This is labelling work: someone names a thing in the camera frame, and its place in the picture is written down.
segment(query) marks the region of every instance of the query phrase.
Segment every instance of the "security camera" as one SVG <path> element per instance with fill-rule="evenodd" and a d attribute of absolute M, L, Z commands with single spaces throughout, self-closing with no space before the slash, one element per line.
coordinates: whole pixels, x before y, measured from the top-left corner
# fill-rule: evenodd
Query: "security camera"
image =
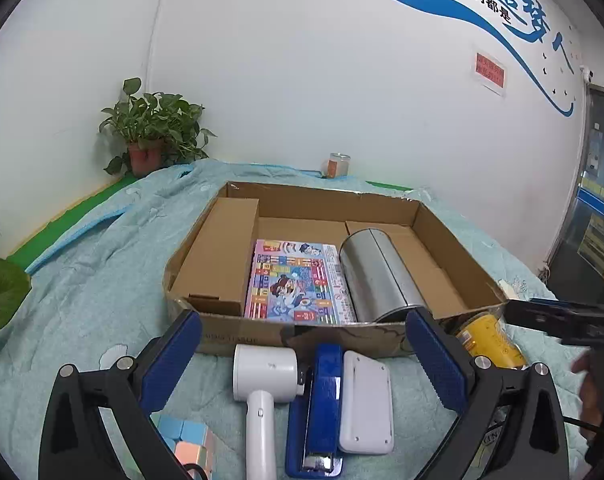
<path fill-rule="evenodd" d="M 584 78 L 584 82 L 589 84 L 593 80 L 593 71 L 589 69 L 586 65 L 580 65 L 580 70 L 582 71 L 582 77 Z"/>

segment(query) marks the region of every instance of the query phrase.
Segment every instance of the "white device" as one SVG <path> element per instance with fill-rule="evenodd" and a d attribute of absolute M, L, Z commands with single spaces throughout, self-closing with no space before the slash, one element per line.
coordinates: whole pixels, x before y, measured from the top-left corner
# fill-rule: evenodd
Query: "white device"
<path fill-rule="evenodd" d="M 248 405 L 246 480 L 277 480 L 273 404 L 291 402 L 303 393 L 293 349 L 236 345 L 233 398 Z"/>
<path fill-rule="evenodd" d="M 351 350 L 344 353 L 340 449 L 382 455 L 393 451 L 391 375 L 382 363 Z"/>
<path fill-rule="evenodd" d="M 582 77 L 584 78 L 584 82 L 589 84 L 593 80 L 593 72 L 586 65 L 580 65 L 580 70 L 582 71 Z"/>

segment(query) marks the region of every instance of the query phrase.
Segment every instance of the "red sign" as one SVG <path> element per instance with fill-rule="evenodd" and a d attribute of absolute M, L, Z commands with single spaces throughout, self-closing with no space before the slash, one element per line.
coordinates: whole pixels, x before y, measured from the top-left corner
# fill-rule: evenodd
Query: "red sign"
<path fill-rule="evenodd" d="M 295 310 L 293 312 L 293 321 L 315 321 L 316 313 L 310 310 Z"/>
<path fill-rule="evenodd" d="M 504 88 L 504 69 L 482 54 L 477 54 L 476 72 L 500 88 Z"/>

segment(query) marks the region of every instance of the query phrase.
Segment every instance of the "light blue blanket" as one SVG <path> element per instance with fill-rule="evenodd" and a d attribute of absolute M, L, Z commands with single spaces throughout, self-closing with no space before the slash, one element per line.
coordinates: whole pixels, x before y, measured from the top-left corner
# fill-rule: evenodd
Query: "light blue blanket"
<path fill-rule="evenodd" d="M 200 212 L 229 180 L 274 182 L 418 198 L 443 220 L 496 280 L 511 283 L 522 299 L 553 295 L 521 262 L 425 190 L 381 190 L 355 178 L 321 180 L 291 168 L 199 161 L 157 171 L 93 209 L 34 262 L 33 289 L 13 320 L 0 331 L 0 452 L 22 480 L 37 478 L 40 432 L 58 368 L 108 367 L 125 352 L 137 355 L 169 325 L 162 272 Z M 579 350 L 542 333 L 508 327 L 531 361 L 546 362 L 565 415 L 577 417 L 581 377 L 568 370 Z M 454 420 L 443 408 L 415 358 L 386 360 L 392 371 L 396 445 L 382 457 L 350 456 L 347 479 L 411 479 L 436 449 Z M 234 402 L 232 362 L 196 355 L 165 412 L 205 422 L 222 441 L 217 478 L 243 478 L 246 405 Z M 110 413 L 106 425 L 116 452 L 124 443 Z M 284 475 L 287 407 L 276 409 L 278 471 Z M 585 451 L 578 431 L 567 426 L 572 469 Z"/>

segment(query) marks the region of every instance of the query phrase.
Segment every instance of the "stapler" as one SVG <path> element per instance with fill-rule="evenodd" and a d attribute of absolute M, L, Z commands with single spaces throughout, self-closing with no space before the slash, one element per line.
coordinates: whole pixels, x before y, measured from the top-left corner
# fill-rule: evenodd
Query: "stapler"
<path fill-rule="evenodd" d="M 288 408 L 285 471 L 292 478 L 336 478 L 342 472 L 338 450 L 342 348 L 320 344 L 306 372 L 304 395 Z"/>

